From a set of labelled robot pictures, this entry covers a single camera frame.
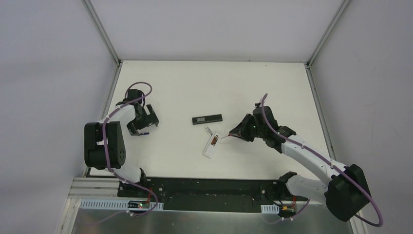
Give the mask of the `white remote control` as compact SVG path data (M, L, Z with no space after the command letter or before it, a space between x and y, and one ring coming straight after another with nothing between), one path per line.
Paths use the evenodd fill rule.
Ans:
M218 136L218 137L219 137L219 139L218 139L218 141L216 142L215 146L211 145L211 141L212 141L212 139L213 139L214 136ZM216 155L216 152L217 152L217 150L218 150L218 147L219 147L219 145L220 145L220 143L221 143L220 138L223 137L223 136L224 136L224 135L223 135L221 132L213 132L213 135L210 136L210 138L209 138L209 140L208 140L208 142L207 142L207 144L206 144L206 146L205 146L205 148L204 148L204 150L203 150L203 152L202 152L202 154L203 154L204 157L209 158L209 159L214 158L214 156Z

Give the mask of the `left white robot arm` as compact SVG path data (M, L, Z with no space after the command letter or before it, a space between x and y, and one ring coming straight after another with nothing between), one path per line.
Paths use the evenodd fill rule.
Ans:
M142 136L141 130L157 126L159 119L150 104L145 103L145 94L138 89L127 91L126 97L115 106L114 113L99 122L84 126L84 161L87 167L106 170L131 181L130 191L136 197L148 193L149 185L143 181L143 170L126 162L127 152L123 131L133 137Z

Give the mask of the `black battery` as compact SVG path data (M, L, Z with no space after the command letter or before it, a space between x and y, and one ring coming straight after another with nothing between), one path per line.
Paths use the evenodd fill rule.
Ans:
M214 136L212 141L211 141L211 145L215 146L216 142L218 141L219 137L218 136Z

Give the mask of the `white battery cover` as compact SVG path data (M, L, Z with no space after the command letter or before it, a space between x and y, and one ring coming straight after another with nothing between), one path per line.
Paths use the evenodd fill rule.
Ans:
M205 127L204 130L209 134L209 135L213 135L213 132L211 131L211 129L209 127Z

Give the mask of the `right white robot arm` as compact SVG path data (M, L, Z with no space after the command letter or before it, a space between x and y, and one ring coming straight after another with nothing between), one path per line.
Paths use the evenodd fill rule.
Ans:
M284 200L301 196L326 205L333 216L348 221L372 201L363 170L322 156L306 145L297 133L275 120L268 106L256 104L251 114L229 132L247 142L260 138L265 144L308 169L316 179L287 172L277 180L277 195Z

